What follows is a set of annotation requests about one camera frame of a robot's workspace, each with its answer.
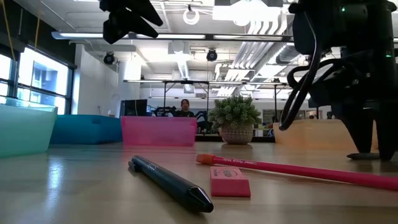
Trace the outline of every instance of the succulent plant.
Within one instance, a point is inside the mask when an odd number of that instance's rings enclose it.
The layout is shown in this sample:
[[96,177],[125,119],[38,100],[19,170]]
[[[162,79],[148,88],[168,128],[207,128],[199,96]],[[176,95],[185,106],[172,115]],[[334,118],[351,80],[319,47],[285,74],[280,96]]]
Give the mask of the succulent plant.
[[239,125],[259,124],[261,113],[252,105],[252,98],[232,96],[225,100],[215,100],[215,108],[209,112],[209,121],[213,122],[213,129],[224,124],[232,128]]

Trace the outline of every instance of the pink bin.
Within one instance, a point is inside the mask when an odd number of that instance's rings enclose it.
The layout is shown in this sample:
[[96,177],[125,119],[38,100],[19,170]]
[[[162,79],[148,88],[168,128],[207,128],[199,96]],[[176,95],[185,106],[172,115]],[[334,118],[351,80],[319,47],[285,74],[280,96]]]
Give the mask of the pink bin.
[[123,143],[129,146],[193,146],[196,118],[122,116]]

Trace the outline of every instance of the blue plastic container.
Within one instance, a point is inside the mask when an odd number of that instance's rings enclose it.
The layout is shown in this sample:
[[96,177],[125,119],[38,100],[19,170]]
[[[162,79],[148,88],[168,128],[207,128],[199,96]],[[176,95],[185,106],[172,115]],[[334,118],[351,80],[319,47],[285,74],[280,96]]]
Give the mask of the blue plastic container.
[[57,107],[0,96],[0,157],[45,152]]
[[119,118],[99,115],[58,115],[51,144],[104,144],[122,140]]

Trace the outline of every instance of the computer monitor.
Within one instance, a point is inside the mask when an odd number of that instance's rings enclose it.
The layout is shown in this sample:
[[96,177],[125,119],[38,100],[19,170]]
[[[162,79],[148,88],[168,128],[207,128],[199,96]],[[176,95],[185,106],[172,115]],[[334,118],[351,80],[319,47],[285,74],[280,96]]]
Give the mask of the computer monitor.
[[148,100],[122,100],[120,116],[147,116]]

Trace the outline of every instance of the pencil eraser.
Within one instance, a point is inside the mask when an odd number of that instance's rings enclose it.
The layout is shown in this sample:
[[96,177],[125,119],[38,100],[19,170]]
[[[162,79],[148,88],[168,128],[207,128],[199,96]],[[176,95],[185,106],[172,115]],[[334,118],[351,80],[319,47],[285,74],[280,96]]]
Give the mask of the pencil eraser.
[[211,196],[250,197],[249,180],[237,167],[210,167]]

